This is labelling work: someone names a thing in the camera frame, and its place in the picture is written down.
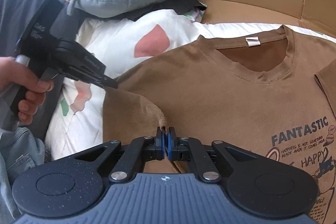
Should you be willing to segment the person's left hand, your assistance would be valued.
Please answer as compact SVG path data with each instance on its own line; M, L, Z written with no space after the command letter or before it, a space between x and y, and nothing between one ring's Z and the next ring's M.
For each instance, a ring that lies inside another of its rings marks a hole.
M46 93L54 88L51 77L42 77L47 70L44 62L26 61L24 56L1 57L1 125L5 130L31 124Z

